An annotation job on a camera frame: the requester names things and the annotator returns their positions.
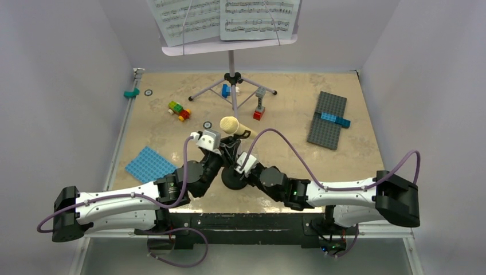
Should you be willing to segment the blue bricks on grey plate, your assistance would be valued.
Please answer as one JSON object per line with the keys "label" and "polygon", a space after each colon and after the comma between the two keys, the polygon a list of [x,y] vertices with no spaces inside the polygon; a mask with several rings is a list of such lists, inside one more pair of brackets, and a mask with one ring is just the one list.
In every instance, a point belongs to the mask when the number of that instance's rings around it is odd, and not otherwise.
{"label": "blue bricks on grey plate", "polygon": [[342,128],[349,128],[351,125],[351,122],[349,120],[325,112],[321,113],[320,118],[335,123],[337,125],[340,125]]}

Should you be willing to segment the black microphone stand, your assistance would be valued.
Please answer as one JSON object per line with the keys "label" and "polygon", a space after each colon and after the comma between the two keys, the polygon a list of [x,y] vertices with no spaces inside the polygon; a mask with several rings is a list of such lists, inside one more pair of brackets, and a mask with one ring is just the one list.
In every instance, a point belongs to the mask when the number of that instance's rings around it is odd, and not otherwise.
{"label": "black microphone stand", "polygon": [[[231,137],[238,138],[236,136],[228,136],[228,137],[225,137],[225,138],[222,139],[222,141],[226,142],[226,144],[228,146],[228,150],[229,150],[229,143],[231,141]],[[227,188],[229,188],[231,190],[241,190],[244,187],[246,187],[247,184],[245,184],[242,181],[242,175],[234,170],[235,166],[236,166],[236,160],[232,160],[231,157],[230,157],[230,165],[229,166],[223,165],[221,178],[222,178],[223,184]]]}

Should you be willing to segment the colourful toy brick car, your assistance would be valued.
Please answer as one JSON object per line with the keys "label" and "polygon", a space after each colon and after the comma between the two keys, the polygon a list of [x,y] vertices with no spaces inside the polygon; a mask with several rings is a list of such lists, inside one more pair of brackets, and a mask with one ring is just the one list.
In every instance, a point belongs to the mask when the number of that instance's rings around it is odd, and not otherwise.
{"label": "colourful toy brick car", "polygon": [[168,112],[171,115],[177,115],[179,121],[182,122],[188,120],[191,116],[191,110],[184,109],[184,107],[176,101],[170,101],[168,103]]}

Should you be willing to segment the black table front rail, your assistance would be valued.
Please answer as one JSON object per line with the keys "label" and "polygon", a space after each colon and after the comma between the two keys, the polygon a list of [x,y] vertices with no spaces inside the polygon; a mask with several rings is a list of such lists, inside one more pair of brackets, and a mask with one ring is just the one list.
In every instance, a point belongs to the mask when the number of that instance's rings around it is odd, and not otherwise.
{"label": "black table front rail", "polygon": [[332,224],[323,213],[165,213],[156,225],[136,235],[169,235],[176,249],[195,244],[297,245],[319,248],[328,241],[345,248],[359,231]]}

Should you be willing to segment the cream toy microphone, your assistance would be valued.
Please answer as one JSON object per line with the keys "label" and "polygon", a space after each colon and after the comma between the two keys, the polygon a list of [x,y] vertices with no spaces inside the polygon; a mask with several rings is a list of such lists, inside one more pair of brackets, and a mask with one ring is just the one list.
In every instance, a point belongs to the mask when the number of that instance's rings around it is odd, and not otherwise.
{"label": "cream toy microphone", "polygon": [[243,125],[234,116],[223,117],[220,120],[220,128],[224,133],[242,136],[244,138],[255,138],[258,135],[257,131]]}

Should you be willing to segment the blue white brick stack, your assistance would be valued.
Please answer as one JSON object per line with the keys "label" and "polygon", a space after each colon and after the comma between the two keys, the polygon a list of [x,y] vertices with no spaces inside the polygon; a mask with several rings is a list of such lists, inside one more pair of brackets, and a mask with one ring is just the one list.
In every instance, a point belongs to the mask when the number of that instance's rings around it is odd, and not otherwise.
{"label": "blue white brick stack", "polygon": [[[228,84],[224,84],[222,86],[222,91],[221,91],[221,95],[223,98],[228,98],[230,97],[232,94],[232,89],[230,86],[228,86]],[[236,87],[236,95],[238,96],[240,94],[240,88],[239,87]]]}

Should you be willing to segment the teal brick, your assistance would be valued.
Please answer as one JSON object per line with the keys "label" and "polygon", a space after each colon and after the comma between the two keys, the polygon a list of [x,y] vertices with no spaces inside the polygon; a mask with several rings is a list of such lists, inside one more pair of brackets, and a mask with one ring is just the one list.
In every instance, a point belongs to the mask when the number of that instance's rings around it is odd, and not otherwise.
{"label": "teal brick", "polygon": [[123,96],[127,99],[134,98],[140,94],[140,90],[138,88],[134,88],[132,91],[124,91]]}

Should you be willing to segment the left sheet music page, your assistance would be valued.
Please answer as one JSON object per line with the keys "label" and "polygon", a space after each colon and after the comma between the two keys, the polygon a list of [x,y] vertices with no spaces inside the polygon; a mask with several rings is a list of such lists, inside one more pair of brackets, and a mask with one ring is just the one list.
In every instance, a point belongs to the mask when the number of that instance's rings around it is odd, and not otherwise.
{"label": "left sheet music page", "polygon": [[148,0],[167,46],[220,36],[219,0]]}

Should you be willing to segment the sheet music page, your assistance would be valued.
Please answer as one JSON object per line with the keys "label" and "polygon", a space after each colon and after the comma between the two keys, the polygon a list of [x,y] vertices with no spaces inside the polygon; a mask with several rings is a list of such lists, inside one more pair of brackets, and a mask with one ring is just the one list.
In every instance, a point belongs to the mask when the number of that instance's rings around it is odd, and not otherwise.
{"label": "sheet music page", "polygon": [[221,1],[220,39],[290,40],[300,4],[300,0]]}
{"label": "sheet music page", "polygon": [[148,0],[167,46],[220,36],[219,0]]}

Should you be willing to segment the grey girder red brick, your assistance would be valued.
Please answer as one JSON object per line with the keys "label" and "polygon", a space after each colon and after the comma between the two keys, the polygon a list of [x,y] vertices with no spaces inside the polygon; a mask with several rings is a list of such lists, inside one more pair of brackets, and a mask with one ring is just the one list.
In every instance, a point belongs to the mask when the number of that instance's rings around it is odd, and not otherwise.
{"label": "grey girder red brick", "polygon": [[258,87],[255,91],[255,96],[257,97],[257,107],[254,110],[253,118],[260,121],[263,117],[266,108],[263,106],[263,98],[266,94],[264,87]]}

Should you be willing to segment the right sheet music page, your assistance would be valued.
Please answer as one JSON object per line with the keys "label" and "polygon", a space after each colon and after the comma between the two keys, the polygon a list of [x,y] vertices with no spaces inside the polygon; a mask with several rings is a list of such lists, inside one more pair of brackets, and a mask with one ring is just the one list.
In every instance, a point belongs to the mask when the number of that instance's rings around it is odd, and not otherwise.
{"label": "right sheet music page", "polygon": [[290,40],[300,4],[300,0],[221,1],[220,39]]}

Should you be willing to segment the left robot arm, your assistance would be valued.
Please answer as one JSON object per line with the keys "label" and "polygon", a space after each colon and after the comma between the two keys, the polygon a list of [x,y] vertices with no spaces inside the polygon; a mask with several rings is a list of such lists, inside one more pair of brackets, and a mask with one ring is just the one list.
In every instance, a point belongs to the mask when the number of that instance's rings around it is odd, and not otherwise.
{"label": "left robot arm", "polygon": [[240,139],[228,136],[208,141],[195,133],[203,153],[200,161],[186,163],[163,177],[136,187],[106,192],[81,192],[75,186],[62,189],[54,201],[52,241],[74,241],[86,234],[111,230],[135,229],[164,234],[169,231],[168,211],[190,203],[190,198],[205,195],[221,168],[237,159]]}

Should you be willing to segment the lilac music stand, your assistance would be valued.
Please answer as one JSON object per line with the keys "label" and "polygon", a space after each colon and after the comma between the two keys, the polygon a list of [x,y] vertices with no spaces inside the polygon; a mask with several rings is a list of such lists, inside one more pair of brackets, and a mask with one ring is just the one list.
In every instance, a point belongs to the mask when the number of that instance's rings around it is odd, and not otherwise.
{"label": "lilac music stand", "polygon": [[282,39],[275,39],[275,40],[242,40],[242,41],[220,41],[217,38],[208,38],[205,40],[201,41],[196,41],[196,42],[191,42],[188,44],[182,44],[178,46],[173,46],[169,47],[165,39],[163,38],[162,35],[159,36],[159,40],[161,43],[161,49],[162,52],[170,57],[175,57],[175,56],[186,56],[186,55],[192,55],[192,54],[203,54],[203,53],[212,53],[212,52],[227,52],[228,53],[228,60],[229,60],[229,71],[224,74],[223,78],[216,81],[215,83],[211,84],[210,86],[200,90],[199,92],[191,95],[188,97],[189,101],[193,101],[200,95],[211,91],[213,92],[213,88],[222,84],[223,82],[229,83],[229,86],[231,88],[231,93],[230,93],[230,99],[227,99],[223,97],[222,95],[219,95],[219,97],[228,103],[231,104],[232,106],[232,111],[233,115],[235,117],[238,116],[238,109],[239,107],[243,106],[247,100],[242,101],[241,103],[237,102],[237,93],[236,93],[236,87],[238,84],[241,84],[243,82],[249,83],[254,87],[262,87],[264,88],[267,92],[276,95],[277,90],[268,88],[266,86],[263,86],[262,84],[259,84],[257,82],[254,82],[250,80],[247,77],[244,77],[241,75],[241,73],[236,72],[235,70],[235,61],[234,61],[234,51],[235,50],[240,50],[240,49],[253,49],[253,48],[263,48],[263,47],[268,47],[268,46],[283,46],[283,45],[291,45],[295,43],[298,39],[297,34],[292,34],[291,38],[288,40],[282,40]]}

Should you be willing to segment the dark grey building baseplate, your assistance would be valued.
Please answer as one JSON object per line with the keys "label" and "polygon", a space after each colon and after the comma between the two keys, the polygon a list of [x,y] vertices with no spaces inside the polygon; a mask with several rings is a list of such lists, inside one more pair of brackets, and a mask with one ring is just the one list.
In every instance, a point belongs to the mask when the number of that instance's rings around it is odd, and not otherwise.
{"label": "dark grey building baseplate", "polygon": [[351,122],[344,118],[347,99],[321,91],[314,110],[307,142],[337,150],[342,128],[348,129]]}

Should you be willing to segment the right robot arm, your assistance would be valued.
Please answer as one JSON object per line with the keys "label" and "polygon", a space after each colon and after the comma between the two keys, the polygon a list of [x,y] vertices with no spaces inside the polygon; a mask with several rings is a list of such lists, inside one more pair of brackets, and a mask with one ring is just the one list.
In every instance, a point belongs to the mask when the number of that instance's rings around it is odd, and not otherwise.
{"label": "right robot arm", "polygon": [[421,224],[418,186],[390,171],[377,171],[375,177],[362,180],[320,183],[290,178],[275,166],[261,164],[235,173],[244,184],[292,210],[325,208],[328,214],[323,215],[322,226],[329,233],[371,221],[408,228]]}

